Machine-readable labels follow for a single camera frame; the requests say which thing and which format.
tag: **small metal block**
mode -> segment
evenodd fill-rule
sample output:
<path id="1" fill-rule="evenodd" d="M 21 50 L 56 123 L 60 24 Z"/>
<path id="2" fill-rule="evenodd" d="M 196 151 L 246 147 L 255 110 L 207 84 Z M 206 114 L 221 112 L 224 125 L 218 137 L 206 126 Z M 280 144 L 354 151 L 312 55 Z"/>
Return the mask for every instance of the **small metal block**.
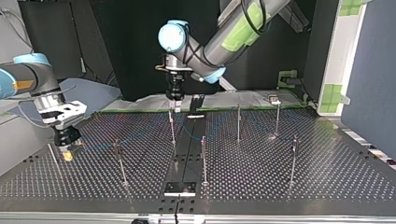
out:
<path id="1" fill-rule="evenodd" d="M 166 197 L 195 197 L 195 182 L 168 182 L 165 188 Z"/>

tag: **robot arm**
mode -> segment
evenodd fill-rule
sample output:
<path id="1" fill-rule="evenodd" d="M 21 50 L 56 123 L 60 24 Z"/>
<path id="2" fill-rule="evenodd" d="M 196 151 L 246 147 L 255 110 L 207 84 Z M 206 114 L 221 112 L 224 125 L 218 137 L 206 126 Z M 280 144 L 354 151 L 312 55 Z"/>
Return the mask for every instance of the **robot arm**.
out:
<path id="1" fill-rule="evenodd" d="M 0 99 L 29 92 L 43 122 L 55 131 L 54 142 L 67 161 L 82 147 L 81 134 L 73 127 L 83 120 L 87 106 L 67 103 L 46 56 L 39 53 L 14 58 L 0 65 Z"/>
<path id="2" fill-rule="evenodd" d="M 186 21 L 169 21 L 159 32 L 159 41 L 168 54 L 192 69 L 192 78 L 217 82 L 237 53 L 251 46 L 271 20 L 290 0 L 241 0 L 221 28 L 203 47 L 191 35 Z M 165 67 L 173 71 L 174 66 Z"/>

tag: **vertical metal post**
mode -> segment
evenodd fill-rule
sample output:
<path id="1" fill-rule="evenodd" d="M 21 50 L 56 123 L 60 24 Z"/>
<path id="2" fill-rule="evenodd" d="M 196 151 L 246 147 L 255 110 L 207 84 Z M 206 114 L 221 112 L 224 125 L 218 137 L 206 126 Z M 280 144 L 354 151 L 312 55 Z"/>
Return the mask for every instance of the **vertical metal post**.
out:
<path id="1" fill-rule="evenodd" d="M 241 141 L 241 106 L 238 105 L 238 137 L 237 141 L 238 143 Z"/>
<path id="2" fill-rule="evenodd" d="M 53 161 L 54 161 L 56 164 L 58 164 L 59 162 L 58 162 L 58 160 L 56 159 L 55 152 L 53 151 L 52 145 L 51 145 L 50 143 L 48 143 L 47 146 L 49 147 L 49 152 L 50 152 L 50 155 L 51 155 Z"/>
<path id="3" fill-rule="evenodd" d="M 203 184 L 204 184 L 204 186 L 207 186 L 209 183 L 207 183 L 207 176 L 206 176 L 206 140 L 205 140 L 204 136 L 202 137 L 201 145 L 202 145 L 201 157 L 204 162 L 204 183 Z"/>
<path id="4" fill-rule="evenodd" d="M 293 150 L 293 164 L 291 166 L 291 174 L 290 174 L 290 189 L 294 185 L 294 170 L 295 170 L 296 158 L 300 150 L 300 140 L 298 139 L 297 134 L 295 134 L 293 138 L 292 150 Z"/>
<path id="5" fill-rule="evenodd" d="M 276 111 L 276 130 L 275 130 L 275 136 L 279 136 L 279 115 L 280 115 L 280 104 L 277 105 L 277 111 Z"/>
<path id="6" fill-rule="evenodd" d="M 174 127 L 174 120 L 172 116 L 172 110 L 169 110 L 169 122 L 171 123 L 171 130 L 172 130 L 172 144 L 175 146 L 176 139 L 175 139 L 175 127 Z"/>
<path id="7" fill-rule="evenodd" d="M 122 185 L 124 187 L 129 186 L 128 180 L 126 179 L 125 168 L 124 168 L 123 162 L 122 162 L 122 150 L 120 148 L 120 139 L 116 139 L 116 142 L 114 143 L 114 151 L 115 151 L 116 157 L 120 163 L 120 168 L 121 168 L 122 178 L 123 178 Z"/>

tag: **white surface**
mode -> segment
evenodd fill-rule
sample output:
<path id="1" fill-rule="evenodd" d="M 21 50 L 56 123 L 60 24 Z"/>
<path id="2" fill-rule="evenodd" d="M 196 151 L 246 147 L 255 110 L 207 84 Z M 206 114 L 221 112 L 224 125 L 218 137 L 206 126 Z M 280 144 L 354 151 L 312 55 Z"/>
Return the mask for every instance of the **white surface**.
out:
<path id="1" fill-rule="evenodd" d="M 1 124 L 0 175 L 37 152 L 52 136 L 52 129 L 39 129 L 22 118 Z"/>
<path id="2" fill-rule="evenodd" d="M 238 91 L 238 92 L 218 92 L 215 95 L 205 97 L 203 108 L 229 108 L 233 106 L 271 106 L 268 103 L 268 95 L 277 94 L 282 105 L 299 105 L 299 99 L 287 90 L 280 91 Z M 191 96 L 186 96 L 181 108 L 190 108 Z M 169 101 L 165 95 L 151 95 L 138 100 L 136 103 L 122 100 L 115 101 L 106 110 L 168 110 Z"/>
<path id="3" fill-rule="evenodd" d="M 366 5 L 361 7 L 360 15 L 339 16 L 337 12 L 329 57 L 319 96 L 318 113 L 321 116 L 341 116 L 343 105 L 340 104 L 336 113 L 320 113 L 321 99 L 326 84 L 343 85 L 341 93 L 347 94 L 347 86 L 355 60 L 356 49 L 361 33 L 361 26 L 365 15 Z"/>

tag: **cable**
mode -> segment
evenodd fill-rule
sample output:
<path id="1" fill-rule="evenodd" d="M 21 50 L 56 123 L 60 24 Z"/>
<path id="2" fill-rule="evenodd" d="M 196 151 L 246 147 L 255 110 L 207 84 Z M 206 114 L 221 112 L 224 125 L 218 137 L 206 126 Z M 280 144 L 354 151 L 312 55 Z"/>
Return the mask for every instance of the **cable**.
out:
<path id="1" fill-rule="evenodd" d="M 263 2 L 263 0 L 260 0 L 260 5 L 262 8 L 262 27 L 260 29 L 257 29 L 256 26 L 254 25 L 253 21 L 251 20 L 250 16 L 248 15 L 247 9 L 246 9 L 246 5 L 245 5 L 245 0 L 241 0 L 241 5 L 242 5 L 242 9 L 244 11 L 245 14 L 245 18 L 247 19 L 247 22 L 249 23 L 250 27 L 253 29 L 253 31 L 257 34 L 257 35 L 263 35 L 265 32 L 268 31 L 268 27 L 266 25 L 267 23 L 267 13 L 266 13 L 266 8 L 265 8 L 265 3 Z M 186 48 L 184 51 L 184 57 L 183 57 L 183 63 L 187 64 L 191 59 L 192 56 L 195 57 L 196 59 L 198 59 L 201 63 L 203 63 L 204 65 L 211 67 L 211 68 L 222 68 L 224 66 L 229 66 L 232 65 L 233 63 L 235 63 L 244 53 L 245 51 L 248 49 L 248 46 L 245 46 L 244 49 L 241 50 L 241 52 L 238 54 L 238 56 L 236 56 L 235 58 L 229 60 L 228 62 L 226 62 L 223 65 L 220 64 L 213 64 L 211 63 L 205 55 L 205 51 L 203 50 L 202 56 L 204 57 L 203 59 L 198 56 L 197 51 L 201 48 L 201 45 L 197 47 L 197 49 L 193 49 L 192 45 L 190 43 L 190 32 L 189 32 L 189 28 L 188 26 L 184 26 L 184 32 L 187 36 L 187 43 L 186 43 Z M 187 51 L 190 49 L 192 56 L 190 56 L 189 59 L 186 60 L 186 56 L 187 56 Z"/>
<path id="2" fill-rule="evenodd" d="M 114 78 L 116 78 L 116 76 L 113 76 L 113 78 L 111 78 L 111 79 L 107 82 L 107 85 L 110 85 L 111 82 L 114 80 Z"/>
<path id="3" fill-rule="evenodd" d="M 113 74 L 113 73 L 114 73 L 114 70 L 111 70 L 111 72 L 107 75 L 107 78 L 106 78 L 105 83 L 108 82 L 108 79 L 111 77 L 111 74 Z"/>
<path id="4" fill-rule="evenodd" d="M 95 76 L 95 82 L 97 82 L 98 80 L 100 82 L 102 82 L 103 84 L 106 84 L 104 81 L 102 81 L 102 79 L 99 78 L 99 76 L 96 75 L 95 72 L 93 72 L 93 70 L 85 63 L 84 61 L 84 65 L 88 68 L 88 70 L 90 70 L 90 72 Z"/>
<path id="5" fill-rule="evenodd" d="M 248 15 L 246 1 L 241 0 L 241 7 L 245 14 L 245 18 L 247 19 L 247 22 L 250 25 L 251 29 L 257 35 L 263 35 L 265 33 L 265 30 L 266 30 L 265 24 L 267 23 L 267 12 L 266 12 L 265 3 L 263 2 L 263 0 L 260 0 L 260 6 L 262 7 L 262 27 L 257 29 L 256 26 L 254 25 L 253 21 L 251 20 L 250 16 Z"/>
<path id="6" fill-rule="evenodd" d="M 300 81 L 301 81 L 301 85 L 303 86 L 305 93 L 308 95 L 309 98 L 311 98 L 312 103 L 314 103 L 315 107 L 318 108 L 318 105 L 317 105 L 317 103 L 315 103 L 314 98 L 311 96 L 311 94 L 309 94 L 308 90 L 306 89 L 303 79 L 300 78 Z"/>
<path id="7" fill-rule="evenodd" d="M 27 121 L 29 121 L 31 124 L 35 125 L 35 126 L 38 127 L 38 128 L 46 129 L 46 128 L 49 128 L 49 127 L 50 127 L 50 126 L 48 126 L 48 125 L 46 125 L 46 126 L 39 125 L 39 124 L 33 122 L 31 119 L 29 119 L 29 117 L 27 117 L 27 115 L 24 113 L 24 111 L 23 111 L 23 109 L 22 109 L 22 107 L 21 107 L 21 104 L 22 104 L 23 102 L 32 102 L 32 101 L 19 101 L 19 102 L 18 102 L 18 109 L 21 111 L 21 114 L 27 119 Z"/>
<path id="8" fill-rule="evenodd" d="M 18 36 L 18 38 L 27 46 L 31 49 L 31 52 L 34 52 L 33 50 L 33 46 L 27 41 L 25 40 L 21 34 L 18 32 L 18 30 L 15 28 L 14 24 L 12 24 L 12 22 L 9 20 L 9 18 L 6 15 L 6 12 L 10 13 L 11 15 L 13 15 L 14 17 L 16 17 L 18 19 L 18 21 L 20 21 L 21 25 L 22 25 L 22 29 L 23 31 L 25 31 L 25 25 L 23 23 L 23 20 L 13 11 L 7 9 L 7 8 L 3 8 L 0 7 L 0 11 L 2 12 L 1 15 L 4 17 L 4 19 L 6 19 L 8 25 L 12 28 L 12 30 L 14 30 L 15 34 Z"/>

